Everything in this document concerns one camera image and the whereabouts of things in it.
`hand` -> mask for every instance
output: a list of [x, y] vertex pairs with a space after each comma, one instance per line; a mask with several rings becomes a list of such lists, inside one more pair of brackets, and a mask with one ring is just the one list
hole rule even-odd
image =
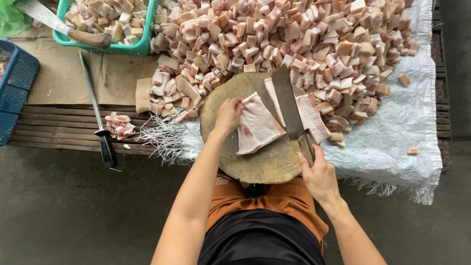
[[309, 193], [327, 212], [342, 202], [339, 186], [335, 176], [335, 166], [324, 160], [324, 150], [318, 145], [312, 145], [316, 159], [312, 168], [303, 153], [298, 153], [298, 161], [302, 169], [302, 177]]
[[213, 131], [217, 131], [217, 135], [226, 138], [239, 124], [240, 115], [244, 110], [242, 98], [226, 99], [219, 107], [216, 125]]

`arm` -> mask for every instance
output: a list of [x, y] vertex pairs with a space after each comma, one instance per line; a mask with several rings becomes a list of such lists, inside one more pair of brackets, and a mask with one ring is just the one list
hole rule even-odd
[[332, 222], [344, 264], [386, 265], [379, 251], [353, 217], [347, 203], [340, 197], [335, 167], [324, 160], [322, 147], [313, 147], [316, 160], [312, 168], [309, 168], [304, 155], [298, 153], [304, 182]]
[[216, 125], [190, 169], [165, 222], [151, 265], [196, 264], [203, 245], [219, 155], [227, 136], [237, 127], [242, 98], [227, 99]]

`knife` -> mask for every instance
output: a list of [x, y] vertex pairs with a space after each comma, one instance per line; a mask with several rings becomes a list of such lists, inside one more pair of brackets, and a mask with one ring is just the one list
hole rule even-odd
[[280, 105], [281, 114], [283, 115], [286, 131], [290, 140], [298, 141], [301, 152], [308, 160], [309, 166], [314, 165], [314, 149], [306, 131], [302, 126], [301, 117], [298, 112], [298, 105], [292, 90], [288, 69], [286, 66], [281, 67], [271, 75], [271, 80], [275, 87], [276, 97]]
[[114, 151], [113, 145], [108, 138], [110, 136], [110, 132], [103, 129], [97, 98], [95, 97], [95, 92], [93, 91], [93, 85], [88, 72], [87, 62], [85, 61], [82, 51], [79, 51], [79, 54], [80, 61], [82, 62], [83, 73], [85, 74], [85, 79], [87, 80], [87, 85], [89, 88], [91, 103], [93, 104], [93, 110], [95, 111], [95, 116], [97, 117], [98, 131], [95, 132], [95, 135], [100, 138], [101, 157], [103, 158], [105, 168], [114, 169], [116, 166], [118, 166], [118, 160], [116, 159], [116, 153]]
[[101, 49], [108, 49], [111, 45], [110, 34], [91, 34], [69, 28], [62, 20], [54, 15], [51, 10], [43, 6], [37, 0], [18, 0], [14, 3], [14, 6], [28, 14], [30, 17], [35, 18], [39, 22], [46, 24], [52, 29], [59, 31], [78, 42]]

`cleaver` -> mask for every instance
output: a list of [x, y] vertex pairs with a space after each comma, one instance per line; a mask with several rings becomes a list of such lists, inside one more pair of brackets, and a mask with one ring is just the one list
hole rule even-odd
[[52, 29], [59, 31], [78, 42], [101, 49], [108, 49], [111, 45], [110, 34], [91, 34], [69, 28], [62, 20], [37, 0], [18, 0], [14, 3], [14, 6], [28, 14], [30, 17], [35, 18], [39, 22], [46, 24]]
[[301, 152], [309, 162], [309, 167], [314, 165], [314, 149], [306, 131], [302, 126], [301, 117], [298, 112], [298, 105], [294, 97], [288, 69], [286, 66], [281, 67], [271, 75], [273, 86], [275, 87], [276, 97], [280, 105], [281, 114], [283, 115], [286, 131], [290, 140], [298, 141]]

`tree stump cutting board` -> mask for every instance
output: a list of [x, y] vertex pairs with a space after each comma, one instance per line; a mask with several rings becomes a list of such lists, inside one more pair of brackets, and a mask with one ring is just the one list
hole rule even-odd
[[[247, 98], [257, 92], [270, 113], [279, 122], [275, 105], [265, 89], [267, 73], [241, 73], [209, 94], [201, 113], [201, 136], [203, 141], [216, 123], [216, 115], [221, 104], [228, 98]], [[290, 181], [301, 173], [297, 154], [300, 150], [297, 141], [291, 141], [287, 134], [254, 154], [236, 155], [239, 150], [237, 130], [224, 142], [219, 167], [231, 177], [248, 183], [281, 183]]]

